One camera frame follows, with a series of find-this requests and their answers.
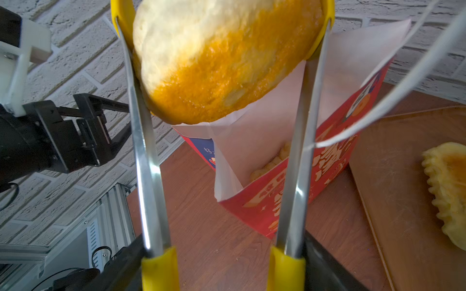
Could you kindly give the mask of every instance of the wooden table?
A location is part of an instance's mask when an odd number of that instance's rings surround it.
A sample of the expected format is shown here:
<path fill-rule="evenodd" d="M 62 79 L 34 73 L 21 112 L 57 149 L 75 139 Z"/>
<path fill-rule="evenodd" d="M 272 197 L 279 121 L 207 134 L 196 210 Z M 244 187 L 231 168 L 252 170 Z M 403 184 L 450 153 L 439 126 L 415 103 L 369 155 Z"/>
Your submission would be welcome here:
<path fill-rule="evenodd" d="M 391 88 L 384 83 L 379 97 Z M 455 104 L 413 92 L 392 113 Z M 265 290 L 272 241 L 217 204 L 214 171 L 186 143 L 161 165 L 161 171 L 181 290 Z M 128 196 L 128 205 L 139 235 L 135 191 Z M 390 290 L 349 167 L 309 205 L 306 228 L 370 290 Z"/>

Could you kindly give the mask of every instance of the round bread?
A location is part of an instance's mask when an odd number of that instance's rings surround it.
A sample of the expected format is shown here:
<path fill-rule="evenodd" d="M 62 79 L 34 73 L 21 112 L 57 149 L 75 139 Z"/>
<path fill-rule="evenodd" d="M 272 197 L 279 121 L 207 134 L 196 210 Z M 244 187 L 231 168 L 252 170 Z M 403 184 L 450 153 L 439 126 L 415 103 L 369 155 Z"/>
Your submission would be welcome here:
<path fill-rule="evenodd" d="M 212 122 L 273 89 L 306 56 L 320 0 L 143 0 L 133 24 L 149 109 Z"/>

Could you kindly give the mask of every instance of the wooden cutting board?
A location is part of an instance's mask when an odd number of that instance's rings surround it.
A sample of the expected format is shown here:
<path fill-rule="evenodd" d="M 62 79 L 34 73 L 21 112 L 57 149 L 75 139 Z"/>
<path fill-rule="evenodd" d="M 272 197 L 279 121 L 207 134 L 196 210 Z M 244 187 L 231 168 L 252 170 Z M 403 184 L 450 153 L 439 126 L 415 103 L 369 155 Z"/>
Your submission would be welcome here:
<path fill-rule="evenodd" d="M 466 144 L 466 107 L 381 119 L 361 133 L 349 165 L 393 290 L 466 290 L 466 251 L 441 231 L 422 152 Z"/>

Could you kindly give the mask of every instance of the paper bag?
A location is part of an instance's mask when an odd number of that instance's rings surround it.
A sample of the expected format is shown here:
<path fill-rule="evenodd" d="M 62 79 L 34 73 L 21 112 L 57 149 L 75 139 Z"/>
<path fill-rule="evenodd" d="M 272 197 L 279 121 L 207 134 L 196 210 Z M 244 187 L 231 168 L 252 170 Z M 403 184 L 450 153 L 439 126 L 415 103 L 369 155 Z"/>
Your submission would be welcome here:
<path fill-rule="evenodd" d="M 341 132 L 371 109 L 390 63 L 387 60 L 395 54 L 410 25 L 410 20 L 404 20 L 329 36 L 317 141 Z M 253 183 L 250 175 L 291 141 L 304 64 L 241 110 L 215 122 L 173 126 L 216 170 L 217 201 L 269 238 L 278 227 L 288 159 Z M 315 150 L 309 201 L 346 167 L 356 140 L 357 135 Z"/>

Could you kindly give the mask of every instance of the white string handle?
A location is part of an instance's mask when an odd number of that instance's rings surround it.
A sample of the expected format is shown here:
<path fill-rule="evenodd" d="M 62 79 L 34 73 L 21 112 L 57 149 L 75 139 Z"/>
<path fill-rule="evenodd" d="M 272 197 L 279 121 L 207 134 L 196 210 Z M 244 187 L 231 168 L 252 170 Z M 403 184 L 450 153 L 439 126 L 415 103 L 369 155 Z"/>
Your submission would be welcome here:
<path fill-rule="evenodd" d="M 428 6 L 428 8 L 432 10 L 432 4 L 435 5 L 436 3 L 437 1 L 434 1 Z M 426 12 L 427 13 L 424 13 L 421 17 L 422 20 L 425 20 L 427 17 L 427 14 L 430 12 L 429 9 L 427 9 Z M 418 22 L 415 27 L 419 28 L 422 23 L 420 25 L 419 24 L 420 22 Z M 432 45 L 432 48 L 416 64 L 409 74 L 395 88 L 393 88 L 393 90 L 390 91 L 384 99 L 369 111 L 368 114 L 334 137 L 322 142 L 317 142 L 311 146 L 314 146 L 315 148 L 325 148 L 334 143 L 344 141 L 383 117 L 429 74 L 442 57 L 446 55 L 450 48 L 458 41 L 458 39 L 460 39 L 465 31 L 466 8 L 464 8 L 461 13 L 455 17 L 450 26 L 439 36 Z M 415 32 L 410 32 L 408 36 L 411 37 L 414 33 Z"/>

